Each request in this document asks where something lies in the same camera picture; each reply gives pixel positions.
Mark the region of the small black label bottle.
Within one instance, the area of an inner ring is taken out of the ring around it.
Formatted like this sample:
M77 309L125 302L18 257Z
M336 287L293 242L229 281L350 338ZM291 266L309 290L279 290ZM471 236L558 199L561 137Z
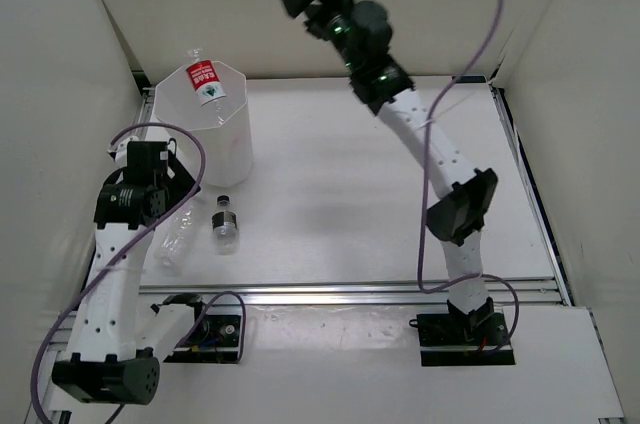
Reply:
M213 240L220 255L234 254L239 246L240 231L237 216L228 195L216 198L216 210L211 218Z

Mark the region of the clear white cap bottle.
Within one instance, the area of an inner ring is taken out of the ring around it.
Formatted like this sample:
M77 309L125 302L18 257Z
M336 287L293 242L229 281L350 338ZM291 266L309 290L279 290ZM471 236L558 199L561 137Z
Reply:
M198 232L205 205L201 197L193 197L168 220L168 227L159 247L154 251L155 268L168 277L179 276Z

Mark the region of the red label plastic bottle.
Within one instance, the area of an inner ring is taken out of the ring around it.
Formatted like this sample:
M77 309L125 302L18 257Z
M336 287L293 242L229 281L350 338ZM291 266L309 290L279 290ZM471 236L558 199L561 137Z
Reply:
M187 56L190 62L185 68L185 72L200 107L208 109L220 120L223 114L221 100L226 96L226 93L213 62L202 56L201 48L189 49Z

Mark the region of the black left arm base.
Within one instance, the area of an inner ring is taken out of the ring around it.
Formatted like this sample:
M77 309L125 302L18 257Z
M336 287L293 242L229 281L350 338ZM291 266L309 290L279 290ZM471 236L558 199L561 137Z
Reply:
M238 364L244 354L247 307L242 296L223 291L206 300L195 293L173 294L151 305L155 318L146 338L157 339L153 355L162 363Z

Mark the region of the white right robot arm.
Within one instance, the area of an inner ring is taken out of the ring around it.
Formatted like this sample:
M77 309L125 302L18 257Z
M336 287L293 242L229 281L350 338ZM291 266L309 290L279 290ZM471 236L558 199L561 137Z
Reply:
M480 337L494 313L482 278L481 229L497 187L496 173L472 165L430 118L414 81L390 53L393 30L375 0L281 0L291 18L330 43L359 101L391 129L428 174L437 200L425 229L440 242L451 286L449 331L460 343Z

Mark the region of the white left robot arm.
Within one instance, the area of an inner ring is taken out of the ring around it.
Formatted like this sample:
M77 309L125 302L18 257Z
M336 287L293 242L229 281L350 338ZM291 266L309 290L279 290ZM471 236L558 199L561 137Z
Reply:
M131 140L97 198L96 251L80 309L78 339L52 381L81 403L147 405L167 353L136 335L136 309L152 225L199 189L166 141Z

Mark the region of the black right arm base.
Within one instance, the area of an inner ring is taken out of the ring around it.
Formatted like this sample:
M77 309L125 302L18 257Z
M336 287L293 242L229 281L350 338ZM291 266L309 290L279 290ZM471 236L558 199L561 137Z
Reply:
M519 317L515 310L507 328L504 313L496 311L471 332L450 314L418 314L408 324L418 332L422 367L512 366L516 360L511 338Z

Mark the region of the white translucent plastic bin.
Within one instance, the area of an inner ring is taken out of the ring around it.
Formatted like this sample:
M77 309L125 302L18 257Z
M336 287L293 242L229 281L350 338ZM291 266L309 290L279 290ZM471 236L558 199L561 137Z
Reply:
M247 83L244 74L212 62L226 93L220 120L200 107L185 72L188 64L156 86L154 114L160 122L189 131L201 143L206 154L205 183L230 188L244 181L253 167Z

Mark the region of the aluminium right rail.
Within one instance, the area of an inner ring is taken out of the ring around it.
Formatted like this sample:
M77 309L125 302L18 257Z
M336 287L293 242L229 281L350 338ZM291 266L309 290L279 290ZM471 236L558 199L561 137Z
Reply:
M490 85L489 88L503 124L506 137L509 141L509 145L512 149L512 154L516 161L518 172L521 176L525 192L529 199L530 207L545 242L547 254L549 255L554 270L555 281L558 284L563 303L568 306L573 306L575 304L574 296L567 279L563 258L557 245L556 236L550 225L544 203L541 199L526 150L520 138L509 103L506 99L505 89L495 87L494 85Z

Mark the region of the aluminium front rail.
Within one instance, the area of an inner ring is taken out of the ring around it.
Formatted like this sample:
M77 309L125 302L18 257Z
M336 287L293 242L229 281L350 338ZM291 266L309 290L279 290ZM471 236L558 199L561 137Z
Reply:
M521 305L572 305L564 284L556 279L510 279ZM498 306L513 303L512 294L504 284L487 284L489 293ZM143 285L140 299L149 304L161 302L173 294L195 293L213 296L224 291L223 286L199 285ZM356 305L388 305L388 306L436 306L445 307L447 293L439 291L424 294L415 283L397 282L365 282L363 284L279 284L232 286L229 289L241 294L245 304L249 306L356 306ZM75 311L71 317L54 334L50 344L56 350L64 350L71 338Z

